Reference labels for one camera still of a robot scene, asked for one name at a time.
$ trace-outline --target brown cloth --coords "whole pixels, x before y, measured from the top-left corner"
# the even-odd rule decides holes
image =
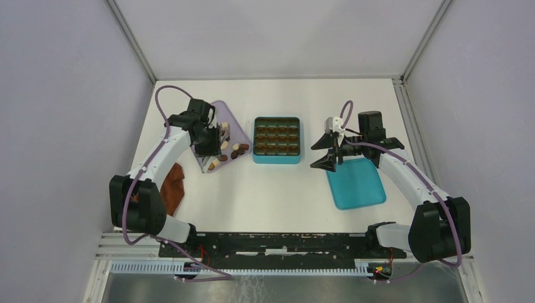
[[[174,215],[184,197],[184,171],[180,164],[175,163],[163,180],[160,195],[167,210],[167,215]]]

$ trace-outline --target purple tray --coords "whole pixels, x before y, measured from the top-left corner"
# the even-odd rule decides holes
[[[217,118],[218,124],[221,125],[221,123],[223,123],[223,122],[227,122],[228,123],[228,127],[229,127],[229,130],[230,130],[230,141],[228,142],[227,148],[225,148],[224,150],[221,151],[221,154],[222,155],[226,155],[228,157],[228,160],[225,161],[225,162],[220,161],[221,165],[216,167],[216,168],[214,168],[213,170],[207,171],[206,172],[207,174],[210,174],[212,172],[215,172],[216,170],[221,169],[222,167],[228,165],[231,162],[234,162],[235,160],[238,160],[238,159],[244,157],[245,155],[249,154],[252,151],[252,143],[251,143],[249,137],[247,137],[247,135],[245,134],[244,130],[242,129],[242,127],[240,126],[238,121],[236,121],[236,118],[234,118],[234,115],[232,114],[232,112],[230,111],[228,106],[226,106],[226,103],[224,103],[221,100],[217,100],[217,101],[212,102],[212,105],[214,105],[214,107],[216,108],[216,118]],[[233,151],[232,150],[232,145],[234,145],[236,143],[238,143],[238,144],[242,144],[242,143],[248,144],[249,145],[249,150],[246,150],[243,155],[238,156],[236,159],[232,160],[230,158],[230,154]],[[201,161],[202,161],[201,158],[197,158],[197,162],[199,163],[199,166],[202,168]]]

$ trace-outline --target black joint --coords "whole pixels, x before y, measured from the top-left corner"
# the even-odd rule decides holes
[[[121,175],[114,176],[110,181],[110,210],[112,224],[116,227],[123,227],[122,210],[131,184],[130,177]],[[138,181],[132,195],[135,198],[129,197],[126,229],[158,235],[165,225],[167,212],[156,184],[150,180]]]
[[[470,206],[462,198],[445,201],[457,229],[461,252],[471,250]],[[409,231],[409,245],[414,257],[422,263],[455,256],[457,249],[449,222],[440,203],[418,205]]]
[[[380,141],[386,138],[386,129],[383,128],[382,114],[379,111],[359,113],[358,127],[364,142]]]
[[[187,111],[179,115],[171,115],[168,119],[169,125],[182,128],[189,132],[191,145],[194,145],[196,157],[217,156],[221,154],[220,150],[220,132],[219,126],[209,128],[209,125],[215,118],[216,108],[201,100],[191,99]]]

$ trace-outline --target cable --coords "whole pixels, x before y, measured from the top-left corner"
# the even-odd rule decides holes
[[[384,273],[382,273],[382,272],[380,272],[380,271],[377,271],[376,273],[378,273],[378,274],[384,276],[386,279],[390,279],[390,277],[392,276],[392,275],[387,276],[387,275],[385,275]]]
[[[345,128],[345,130],[346,130],[346,131],[349,131],[350,133],[353,133],[353,134],[357,134],[357,135],[359,135],[359,136],[362,136],[362,133],[359,133],[358,131],[354,131],[354,130],[352,130],[352,129],[350,129],[350,128]]]
[[[386,263],[387,266],[390,266],[394,260],[394,250],[390,247],[390,259],[388,259],[388,263]]]
[[[148,234],[143,234],[143,235],[139,236],[137,239],[135,239],[133,241],[130,240],[130,238],[128,238],[128,231],[126,230],[126,216],[128,214],[128,206],[130,204],[130,197],[132,196],[132,192],[134,191],[134,188],[136,187],[136,183],[138,183],[139,178],[141,177],[141,175],[144,172],[144,169],[146,170],[147,166],[154,159],[156,154],[158,154],[158,152],[161,150],[161,148],[165,144],[165,140],[167,140],[167,138],[169,137],[169,134],[171,132],[171,127],[169,126],[169,121],[167,120],[167,117],[165,116],[165,113],[163,112],[162,107],[160,106],[160,100],[158,99],[158,96],[159,96],[160,92],[163,89],[166,89],[166,88],[174,88],[176,90],[179,90],[182,93],[184,93],[185,95],[187,95],[190,99],[193,99],[193,96],[190,95],[190,93],[188,93],[184,89],[182,89],[182,88],[180,88],[178,86],[175,86],[175,85],[163,85],[163,86],[159,87],[155,92],[154,99],[156,101],[156,107],[158,108],[158,111],[160,112],[160,114],[162,115],[163,120],[165,121],[165,136],[163,137],[162,141],[158,144],[158,146],[154,149],[154,151],[150,154],[150,156],[147,158],[147,161],[145,161],[145,163],[143,164],[141,169],[138,171],[138,173],[136,174],[136,176],[132,180],[132,183],[130,184],[130,187],[128,188],[128,192],[127,192],[126,197],[124,199],[124,206],[123,206],[123,209],[122,209],[121,227],[122,227],[122,237],[124,238],[124,241],[128,245],[134,245],[135,243],[139,242],[141,239],[143,239],[143,238],[148,236]],[[185,280],[185,279],[182,279],[182,281],[185,281],[185,282],[208,282],[208,281],[219,281],[219,280],[232,279],[231,274],[224,273],[224,272],[222,272],[220,270],[217,270],[217,269],[212,268],[212,267],[210,267],[208,265],[205,265],[202,262],[199,262],[198,260],[193,258],[190,254],[188,254],[184,249],[182,249],[178,244],[176,244],[176,243],[174,243],[172,241],[168,241],[167,239],[164,239],[164,238],[161,238],[161,237],[157,237],[157,236],[151,236],[151,238],[159,240],[159,241],[163,241],[163,242],[168,242],[171,246],[176,248],[179,252],[181,252],[184,256],[189,258],[194,263],[198,264],[199,266],[201,266],[201,267],[203,267],[203,268],[205,268],[205,269],[207,269],[209,271],[213,271],[215,273],[223,275],[223,276],[216,277],[216,278],[205,278],[205,279],[198,279],[198,280]]]
[[[344,104],[344,107],[342,107],[342,113],[340,113],[340,117],[342,117],[342,115],[344,114],[344,110],[346,109],[348,104],[351,105],[350,106],[350,111],[348,112],[348,117],[344,121],[344,124],[342,125],[342,128],[344,128],[345,125],[349,122],[349,119],[351,117],[351,112],[353,111],[353,101],[349,100]],[[446,264],[446,265],[454,267],[454,268],[459,267],[461,265],[461,263],[462,263],[462,250],[461,250],[461,242],[459,241],[459,235],[457,235],[457,228],[455,227],[455,224],[453,223],[453,218],[451,217],[451,214],[449,212],[448,206],[446,205],[446,203],[444,202],[442,197],[440,197],[440,195],[435,191],[433,186],[422,175],[422,173],[411,162],[408,162],[402,156],[398,155],[397,153],[391,152],[390,150],[387,150],[386,148],[384,148],[382,146],[371,144],[371,143],[367,143],[367,142],[353,143],[353,142],[350,142],[349,140],[345,140],[345,142],[347,144],[351,145],[351,146],[366,146],[366,147],[375,148],[376,150],[380,150],[380,151],[382,151],[384,153],[387,153],[390,156],[398,159],[402,163],[405,163],[407,165],[407,167],[409,167],[414,172],[414,174],[420,179],[420,181],[422,183],[424,183],[425,187],[427,187],[429,192],[432,193],[433,196],[440,203],[440,206],[442,207],[442,209],[444,210],[444,213],[446,214],[446,218],[448,219],[448,224],[450,225],[450,229],[451,229],[451,232],[452,232],[453,242],[455,244],[455,249],[456,249],[456,253],[457,253],[457,262],[450,263],[450,262],[448,262],[448,261],[446,261],[444,259],[440,259],[439,261],[442,262],[443,264]]]
[[[417,269],[415,269],[412,273],[408,274],[408,275],[405,275],[405,276],[400,276],[399,278],[394,278],[394,279],[388,279],[386,281],[382,281],[382,280],[373,280],[374,282],[378,282],[378,283],[392,283],[392,282],[401,282],[403,280],[407,280],[408,278],[411,278],[412,276],[414,276],[415,274],[419,273],[420,270],[423,269],[423,264],[424,263],[421,263],[420,265],[418,265]]]
[[[350,111],[348,112],[348,117],[344,120],[344,124],[342,124],[342,128],[345,128],[346,125],[348,125],[348,122],[350,121],[350,118],[351,118],[351,113],[353,112],[353,101],[347,100],[346,103],[344,104],[344,107],[342,107],[342,112],[340,112],[340,118],[344,117],[344,111],[346,110],[346,107],[348,105],[350,106]]]
[[[204,260],[204,255],[206,255],[206,259],[208,259],[206,265],[210,266],[210,255],[207,251],[204,250],[202,245],[200,245],[199,248],[201,249],[201,258]]]
[[[158,236],[151,236],[151,238],[154,238],[154,239],[159,240],[159,241],[163,241],[164,243],[166,243],[166,242],[169,243],[169,245],[171,245],[174,248],[176,248],[181,254],[186,256],[188,259],[193,261],[195,264],[199,265],[200,267],[202,267],[202,268],[204,268],[206,270],[213,271],[213,272],[218,273],[218,274],[221,275],[221,276],[217,276],[217,277],[214,277],[214,278],[204,278],[204,279],[196,279],[196,280],[182,279],[183,282],[209,282],[209,281],[222,281],[222,280],[231,280],[232,279],[232,275],[231,274],[225,273],[224,271],[217,270],[217,269],[215,269],[213,267],[210,267],[210,266],[200,262],[199,260],[193,258],[189,253],[187,253],[187,251],[185,251],[182,247],[180,247],[175,242],[168,241],[168,240],[166,240],[164,238],[161,238],[161,237],[158,237]]]

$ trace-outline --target white wall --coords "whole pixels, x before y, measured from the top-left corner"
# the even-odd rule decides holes
[[[78,302],[151,85],[104,1],[2,1],[0,41],[0,302]]]
[[[472,208],[489,302],[533,302],[535,2],[455,1],[409,78],[439,183]]]
[[[156,77],[403,73],[441,0],[117,0]]]

